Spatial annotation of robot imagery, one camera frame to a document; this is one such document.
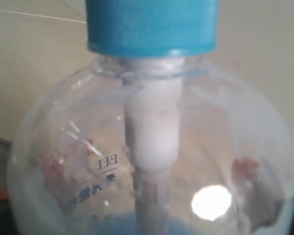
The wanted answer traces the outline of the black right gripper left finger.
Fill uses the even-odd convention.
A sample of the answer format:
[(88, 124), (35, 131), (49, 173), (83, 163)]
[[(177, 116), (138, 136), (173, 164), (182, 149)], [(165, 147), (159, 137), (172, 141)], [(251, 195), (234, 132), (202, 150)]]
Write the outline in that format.
[(5, 188), (0, 191), (0, 235), (16, 234), (17, 228), (9, 205), (9, 194)]

